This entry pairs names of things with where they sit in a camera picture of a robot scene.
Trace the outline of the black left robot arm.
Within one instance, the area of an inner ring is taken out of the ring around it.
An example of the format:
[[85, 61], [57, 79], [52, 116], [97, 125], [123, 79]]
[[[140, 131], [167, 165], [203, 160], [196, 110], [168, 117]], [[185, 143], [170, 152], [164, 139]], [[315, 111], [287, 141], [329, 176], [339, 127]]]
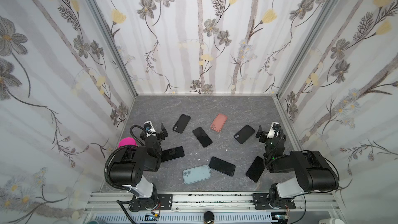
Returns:
[[149, 182], [144, 172], [156, 172], [161, 165], [161, 141], [168, 137], [164, 126], [156, 132], [145, 124], [144, 127], [133, 125], [130, 134], [135, 144], [119, 146], [105, 162], [105, 181], [113, 188], [130, 192], [134, 195], [129, 204], [133, 212], [160, 207], [160, 199], [155, 184]]

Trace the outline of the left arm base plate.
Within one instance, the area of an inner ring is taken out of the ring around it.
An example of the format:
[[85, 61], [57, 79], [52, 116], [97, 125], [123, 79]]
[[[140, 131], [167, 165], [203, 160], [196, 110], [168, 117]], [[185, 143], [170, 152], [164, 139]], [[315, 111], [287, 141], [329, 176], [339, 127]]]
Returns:
[[170, 211], [172, 209], [172, 204], [172, 194], [158, 194], [155, 197], [148, 199], [134, 199], [134, 201], [129, 204], [129, 210], [132, 212], [149, 211], [153, 209], [160, 211]]

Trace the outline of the pink-edged phone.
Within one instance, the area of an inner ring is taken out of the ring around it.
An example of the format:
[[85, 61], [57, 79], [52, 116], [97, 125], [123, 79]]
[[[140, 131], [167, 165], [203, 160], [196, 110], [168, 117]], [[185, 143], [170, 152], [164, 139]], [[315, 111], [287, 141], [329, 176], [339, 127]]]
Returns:
[[264, 160], [263, 158], [257, 156], [246, 172], [246, 176], [253, 182], [257, 183], [264, 170]]

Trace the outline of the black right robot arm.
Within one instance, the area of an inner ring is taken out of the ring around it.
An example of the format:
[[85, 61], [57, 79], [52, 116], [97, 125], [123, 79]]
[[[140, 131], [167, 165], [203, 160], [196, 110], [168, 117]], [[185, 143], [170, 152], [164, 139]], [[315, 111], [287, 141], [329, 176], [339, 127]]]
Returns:
[[312, 192], [329, 193], [337, 190], [340, 176], [337, 169], [318, 151], [291, 151], [285, 154], [287, 136], [281, 125], [273, 122], [268, 132], [259, 127], [256, 138], [264, 144], [263, 166], [270, 173], [294, 172], [294, 177], [272, 184], [266, 196], [270, 208], [288, 207], [297, 196]]

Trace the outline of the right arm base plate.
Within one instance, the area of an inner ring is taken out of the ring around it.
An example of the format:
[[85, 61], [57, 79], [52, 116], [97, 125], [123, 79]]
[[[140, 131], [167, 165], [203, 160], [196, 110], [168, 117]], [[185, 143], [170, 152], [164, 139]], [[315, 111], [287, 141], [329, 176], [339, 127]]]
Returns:
[[293, 199], [270, 197], [269, 194], [252, 194], [252, 203], [257, 210], [288, 210], [296, 209]]

